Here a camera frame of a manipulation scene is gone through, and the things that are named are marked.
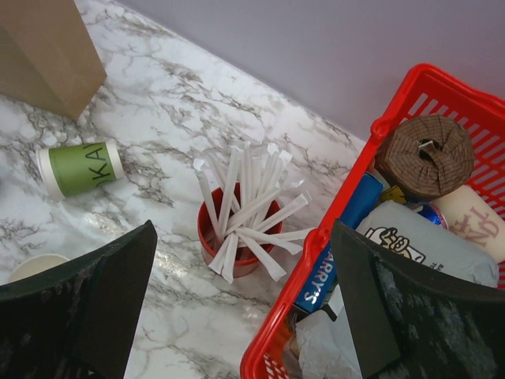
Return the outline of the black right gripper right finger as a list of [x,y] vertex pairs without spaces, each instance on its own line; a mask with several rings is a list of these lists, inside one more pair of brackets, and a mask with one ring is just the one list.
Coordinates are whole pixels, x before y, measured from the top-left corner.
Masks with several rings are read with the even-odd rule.
[[504,292],[378,246],[335,221],[342,291],[364,378],[502,378]]

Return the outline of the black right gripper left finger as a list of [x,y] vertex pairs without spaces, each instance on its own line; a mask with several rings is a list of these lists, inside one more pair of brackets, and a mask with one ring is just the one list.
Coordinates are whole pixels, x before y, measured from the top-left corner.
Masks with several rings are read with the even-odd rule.
[[151,275],[151,221],[1,287],[3,378],[122,378]]

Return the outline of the green paper coffee cup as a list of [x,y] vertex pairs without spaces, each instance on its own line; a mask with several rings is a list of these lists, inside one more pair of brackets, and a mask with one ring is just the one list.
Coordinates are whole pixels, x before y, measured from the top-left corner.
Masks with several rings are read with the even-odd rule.
[[36,162],[48,194],[56,201],[125,177],[114,141],[40,149]]

